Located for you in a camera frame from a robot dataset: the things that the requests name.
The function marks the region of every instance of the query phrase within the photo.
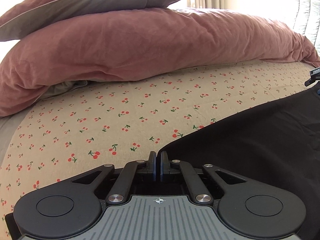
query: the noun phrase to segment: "black clip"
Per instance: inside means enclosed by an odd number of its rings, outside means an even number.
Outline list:
[[[320,80],[320,67],[315,68],[314,70],[310,71],[310,79],[308,79],[304,85],[307,87],[311,84],[313,84],[314,82],[316,82],[317,80]]]

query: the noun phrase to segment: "gray ribbed plate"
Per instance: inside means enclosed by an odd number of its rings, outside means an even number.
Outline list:
[[[224,226],[210,207],[186,196],[133,196],[106,209],[95,226],[72,240],[248,240]],[[290,236],[287,240],[299,240]]]

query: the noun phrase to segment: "quilted headboard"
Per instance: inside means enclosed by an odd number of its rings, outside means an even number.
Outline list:
[[[320,55],[320,0],[290,0],[289,5],[286,24],[305,35]]]

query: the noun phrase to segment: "circular cap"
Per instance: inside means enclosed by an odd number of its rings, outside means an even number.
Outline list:
[[[73,209],[74,202],[65,196],[49,196],[40,200],[36,206],[38,212],[47,217],[59,217]]]
[[[245,202],[247,210],[261,217],[271,217],[279,214],[283,208],[282,202],[275,197],[257,195]]]
[[[199,202],[209,202],[211,200],[211,197],[206,194],[201,194],[196,196],[196,200]]]
[[[111,202],[120,202],[123,200],[123,196],[119,194],[113,194],[108,197],[108,200]]]

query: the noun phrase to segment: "black garment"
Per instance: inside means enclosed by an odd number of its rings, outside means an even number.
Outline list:
[[[211,163],[288,190],[305,203],[303,240],[320,239],[320,96],[314,87],[234,114],[176,140],[169,160]]]

